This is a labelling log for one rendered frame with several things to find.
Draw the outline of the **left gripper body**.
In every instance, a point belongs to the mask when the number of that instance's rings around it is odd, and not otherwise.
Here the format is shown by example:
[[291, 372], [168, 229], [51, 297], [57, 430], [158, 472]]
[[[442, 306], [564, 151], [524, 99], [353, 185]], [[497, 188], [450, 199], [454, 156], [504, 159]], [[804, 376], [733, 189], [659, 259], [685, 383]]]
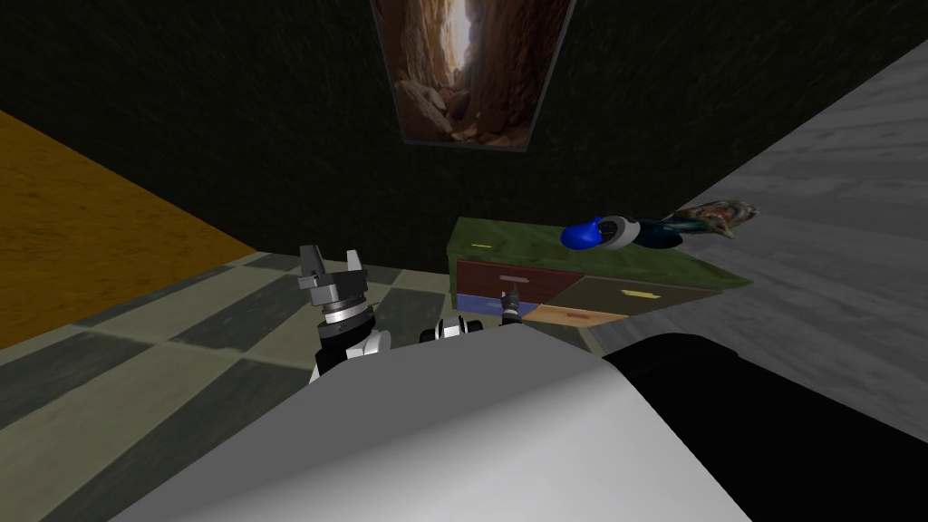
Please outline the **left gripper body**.
[[298, 285], [308, 293], [312, 305], [331, 305], [363, 296], [368, 291], [368, 270], [323, 274], [303, 270]]

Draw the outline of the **blue drawer front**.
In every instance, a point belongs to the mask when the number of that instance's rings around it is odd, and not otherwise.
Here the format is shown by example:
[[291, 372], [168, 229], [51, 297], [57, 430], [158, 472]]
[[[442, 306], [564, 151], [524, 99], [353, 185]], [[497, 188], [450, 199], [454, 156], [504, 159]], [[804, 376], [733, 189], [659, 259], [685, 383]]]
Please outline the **blue drawer front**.
[[[461, 312], [467, 312], [472, 314], [486, 314], [486, 315], [502, 315], [503, 306], [501, 304], [500, 298], [497, 297], [485, 297], [479, 295], [464, 295], [456, 294], [456, 306], [455, 309]], [[532, 311], [537, 309], [539, 304], [519, 302], [517, 308], [517, 314], [519, 316], [526, 316]]]

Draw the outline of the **red-brown drawer front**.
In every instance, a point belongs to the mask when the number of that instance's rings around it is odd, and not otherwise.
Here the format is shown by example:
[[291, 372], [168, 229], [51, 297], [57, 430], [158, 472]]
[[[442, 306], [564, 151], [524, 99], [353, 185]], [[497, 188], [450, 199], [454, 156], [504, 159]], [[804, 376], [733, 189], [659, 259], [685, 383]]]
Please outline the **red-brown drawer front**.
[[517, 285], [519, 299], [539, 305], [550, 301], [583, 277], [577, 272], [459, 259], [456, 293], [500, 297], [502, 292], [510, 291], [513, 284], [499, 281], [499, 275], [530, 278], [531, 285]]

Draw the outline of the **orange drawer front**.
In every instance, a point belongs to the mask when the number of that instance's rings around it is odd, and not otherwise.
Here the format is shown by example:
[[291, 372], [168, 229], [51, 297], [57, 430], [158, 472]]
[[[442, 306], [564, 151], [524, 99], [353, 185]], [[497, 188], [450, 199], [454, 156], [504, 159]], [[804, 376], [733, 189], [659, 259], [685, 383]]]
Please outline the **orange drawer front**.
[[[590, 319], [588, 321], [577, 321], [565, 316], [564, 312], [575, 312], [588, 314]], [[612, 314], [605, 312], [597, 311], [588, 311], [581, 309], [574, 309], [562, 306], [554, 306], [550, 304], [540, 304], [537, 309], [532, 311], [530, 314], [524, 316], [524, 321], [530, 322], [539, 322], [539, 323], [548, 323], [548, 324], [557, 324], [563, 326], [571, 326], [576, 328], [591, 328], [597, 325], [609, 324], [614, 321], [621, 321], [626, 319], [626, 315], [622, 314]]]

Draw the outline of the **green cabinet with drawers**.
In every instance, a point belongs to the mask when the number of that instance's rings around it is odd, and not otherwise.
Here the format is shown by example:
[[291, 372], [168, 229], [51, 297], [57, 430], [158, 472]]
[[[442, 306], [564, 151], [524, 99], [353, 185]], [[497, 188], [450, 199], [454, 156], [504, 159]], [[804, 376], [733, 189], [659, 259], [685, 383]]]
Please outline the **green cabinet with drawers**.
[[453, 308], [457, 304], [459, 259], [577, 272], [583, 277], [697, 287], [721, 294], [750, 285], [747, 278], [675, 249], [652, 250], [631, 244], [615, 251], [570, 250], [560, 244], [560, 232], [559, 227], [545, 225], [459, 218], [447, 246]]

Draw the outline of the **dark brown drawer front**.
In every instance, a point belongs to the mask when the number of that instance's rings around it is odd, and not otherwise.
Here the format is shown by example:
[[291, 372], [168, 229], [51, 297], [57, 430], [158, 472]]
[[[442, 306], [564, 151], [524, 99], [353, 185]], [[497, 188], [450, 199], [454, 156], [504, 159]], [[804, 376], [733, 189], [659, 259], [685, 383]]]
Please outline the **dark brown drawer front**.
[[[660, 295], [661, 298], [631, 297], [624, 295], [621, 292], [623, 289], [650, 292]], [[721, 291], [718, 290], [697, 287], [662, 285], [631, 281], [631, 279], [613, 279], [586, 275], [580, 281], [546, 302], [546, 305], [632, 316], [720, 294]]]

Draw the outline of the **blue rounded object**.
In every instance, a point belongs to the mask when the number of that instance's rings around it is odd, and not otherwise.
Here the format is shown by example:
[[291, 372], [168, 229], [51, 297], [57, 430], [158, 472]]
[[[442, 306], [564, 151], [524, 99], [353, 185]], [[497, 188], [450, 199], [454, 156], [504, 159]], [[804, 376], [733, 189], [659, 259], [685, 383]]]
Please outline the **blue rounded object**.
[[588, 222], [564, 228], [560, 233], [560, 244], [571, 250], [586, 250], [602, 245], [601, 221], [600, 217], [594, 217]]

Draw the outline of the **white and grey round object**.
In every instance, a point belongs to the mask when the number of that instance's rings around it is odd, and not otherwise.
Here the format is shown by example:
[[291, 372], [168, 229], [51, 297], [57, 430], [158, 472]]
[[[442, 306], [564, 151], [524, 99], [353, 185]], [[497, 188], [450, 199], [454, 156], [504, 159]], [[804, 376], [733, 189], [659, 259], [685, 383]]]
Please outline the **white and grey round object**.
[[634, 242], [641, 232], [641, 224], [633, 218], [621, 216], [603, 217], [598, 221], [601, 241], [598, 248], [615, 251]]

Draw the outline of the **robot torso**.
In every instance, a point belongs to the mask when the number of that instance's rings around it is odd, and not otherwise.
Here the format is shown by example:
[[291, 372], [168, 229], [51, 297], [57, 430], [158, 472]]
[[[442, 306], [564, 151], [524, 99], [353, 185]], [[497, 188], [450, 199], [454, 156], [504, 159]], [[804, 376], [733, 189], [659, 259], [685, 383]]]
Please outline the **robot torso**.
[[112, 522], [750, 522], [609, 362], [512, 324], [342, 362]]

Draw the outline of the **dark multicoloured object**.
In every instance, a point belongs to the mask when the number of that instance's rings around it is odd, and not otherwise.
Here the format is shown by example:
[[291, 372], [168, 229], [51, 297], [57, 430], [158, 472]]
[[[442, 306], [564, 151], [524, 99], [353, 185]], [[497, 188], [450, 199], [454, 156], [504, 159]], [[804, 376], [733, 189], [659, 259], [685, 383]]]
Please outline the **dark multicoloured object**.
[[734, 239], [734, 229], [755, 218], [759, 210], [739, 200], [717, 200], [683, 208], [659, 220], [642, 219], [633, 244], [650, 249], [672, 249], [684, 238], [718, 235]]

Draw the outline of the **canyon picture on wall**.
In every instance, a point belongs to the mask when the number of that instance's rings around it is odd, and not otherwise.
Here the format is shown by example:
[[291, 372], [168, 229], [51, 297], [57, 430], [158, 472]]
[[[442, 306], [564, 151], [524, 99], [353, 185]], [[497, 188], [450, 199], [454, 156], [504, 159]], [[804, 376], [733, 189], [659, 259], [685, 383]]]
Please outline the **canyon picture on wall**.
[[370, 0], [404, 143], [524, 151], [576, 0]]

